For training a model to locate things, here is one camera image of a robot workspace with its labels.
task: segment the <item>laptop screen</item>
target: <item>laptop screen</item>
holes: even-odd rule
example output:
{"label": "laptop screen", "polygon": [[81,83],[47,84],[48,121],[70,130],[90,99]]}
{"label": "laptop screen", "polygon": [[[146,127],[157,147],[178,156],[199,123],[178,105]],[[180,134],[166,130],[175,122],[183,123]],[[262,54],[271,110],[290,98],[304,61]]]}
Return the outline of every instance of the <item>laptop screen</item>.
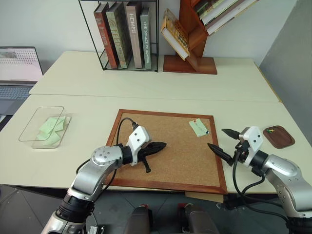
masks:
{"label": "laptop screen", "polygon": [[41,77],[34,47],[0,47],[0,82],[39,81]]}

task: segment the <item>wall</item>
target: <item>wall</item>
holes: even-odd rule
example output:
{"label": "wall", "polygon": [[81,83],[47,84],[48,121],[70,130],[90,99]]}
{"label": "wall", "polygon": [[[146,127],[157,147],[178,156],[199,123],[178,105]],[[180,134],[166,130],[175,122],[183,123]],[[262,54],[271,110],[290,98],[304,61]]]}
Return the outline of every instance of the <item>wall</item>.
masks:
{"label": "wall", "polygon": [[312,1],[299,0],[260,65],[312,145]]}
{"label": "wall", "polygon": [[[159,0],[159,21],[168,7],[178,17],[179,0]],[[248,57],[260,64],[296,0],[260,0],[212,35],[205,56]],[[83,2],[95,43],[102,49],[93,17],[97,2]],[[94,51],[77,0],[0,0],[0,45],[35,46],[45,72],[66,50]],[[161,54],[174,54],[159,35]]]}

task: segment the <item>clear plastic tray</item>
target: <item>clear plastic tray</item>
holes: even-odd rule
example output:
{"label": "clear plastic tray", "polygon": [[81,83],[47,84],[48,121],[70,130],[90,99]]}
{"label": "clear plastic tray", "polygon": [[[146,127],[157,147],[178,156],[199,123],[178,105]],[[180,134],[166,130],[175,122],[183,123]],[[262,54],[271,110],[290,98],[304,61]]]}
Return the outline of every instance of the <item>clear plastic tray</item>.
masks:
{"label": "clear plastic tray", "polygon": [[33,149],[53,149],[59,146],[71,116],[63,106],[39,107],[22,131],[19,141]]}

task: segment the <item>brown tray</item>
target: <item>brown tray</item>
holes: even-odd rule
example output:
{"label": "brown tray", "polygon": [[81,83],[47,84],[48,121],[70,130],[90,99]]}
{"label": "brown tray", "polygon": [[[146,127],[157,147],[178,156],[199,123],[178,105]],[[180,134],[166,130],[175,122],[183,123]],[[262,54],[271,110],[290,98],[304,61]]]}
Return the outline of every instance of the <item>brown tray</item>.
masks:
{"label": "brown tray", "polygon": [[283,149],[295,143],[294,138],[282,126],[266,128],[263,130],[263,134],[278,149]]}
{"label": "brown tray", "polygon": [[[130,117],[144,126],[153,141],[166,142],[159,153],[148,156],[150,173],[143,163],[124,165],[118,169],[113,185],[153,189],[181,190],[226,194],[222,162],[207,146],[218,145],[213,116],[119,110],[107,146],[116,142],[119,122]],[[189,121],[200,118],[209,134],[197,137]],[[120,129],[119,143],[125,145],[132,132],[131,124]]]}

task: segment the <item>desk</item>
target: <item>desk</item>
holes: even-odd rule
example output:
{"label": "desk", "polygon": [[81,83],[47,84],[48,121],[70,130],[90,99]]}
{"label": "desk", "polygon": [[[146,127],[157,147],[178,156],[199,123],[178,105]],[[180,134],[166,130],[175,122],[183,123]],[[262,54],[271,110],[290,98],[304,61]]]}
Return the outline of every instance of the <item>desk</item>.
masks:
{"label": "desk", "polygon": [[218,75],[103,71],[96,53],[64,52],[31,94],[278,102],[249,58],[215,58]]}
{"label": "desk", "polygon": [[[59,105],[73,117],[58,148],[33,150],[19,142],[22,130],[38,107]],[[0,184],[68,188],[78,165],[89,158],[95,148],[106,144],[119,109],[213,115],[219,145],[229,154],[234,152],[237,141],[226,136],[222,128],[241,131],[251,125],[260,129],[284,126],[296,140],[295,145],[279,150],[264,139],[261,150],[295,161],[304,178],[312,184],[312,148],[282,103],[65,95],[31,95],[0,132]],[[223,167],[228,192],[235,192],[232,168],[226,163]],[[258,177],[250,169],[238,165],[240,188],[256,180]],[[251,191],[275,192],[268,182]]]}

